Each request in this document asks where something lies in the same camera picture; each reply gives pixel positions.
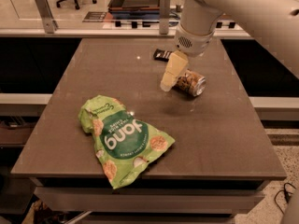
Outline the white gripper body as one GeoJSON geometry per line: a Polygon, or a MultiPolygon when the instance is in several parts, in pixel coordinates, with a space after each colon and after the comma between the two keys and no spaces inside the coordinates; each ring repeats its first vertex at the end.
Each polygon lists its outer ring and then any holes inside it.
{"type": "Polygon", "coordinates": [[[214,24],[181,22],[175,34],[176,48],[190,57],[202,55],[215,32],[214,24]]]}

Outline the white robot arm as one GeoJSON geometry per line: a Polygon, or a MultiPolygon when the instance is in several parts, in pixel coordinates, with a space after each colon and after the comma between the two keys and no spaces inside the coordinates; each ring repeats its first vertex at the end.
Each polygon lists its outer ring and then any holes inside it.
{"type": "Polygon", "coordinates": [[[160,87],[170,91],[189,59],[205,52],[218,19],[229,15],[247,34],[299,77],[299,0],[185,0],[160,87]]]}

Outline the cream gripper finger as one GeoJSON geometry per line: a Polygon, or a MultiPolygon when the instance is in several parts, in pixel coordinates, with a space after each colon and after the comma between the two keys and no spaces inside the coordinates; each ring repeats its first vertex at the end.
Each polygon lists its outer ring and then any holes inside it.
{"type": "Polygon", "coordinates": [[[172,52],[160,83],[161,89],[170,91],[177,84],[178,79],[184,75],[188,65],[189,60],[185,53],[179,50],[172,52]]]}

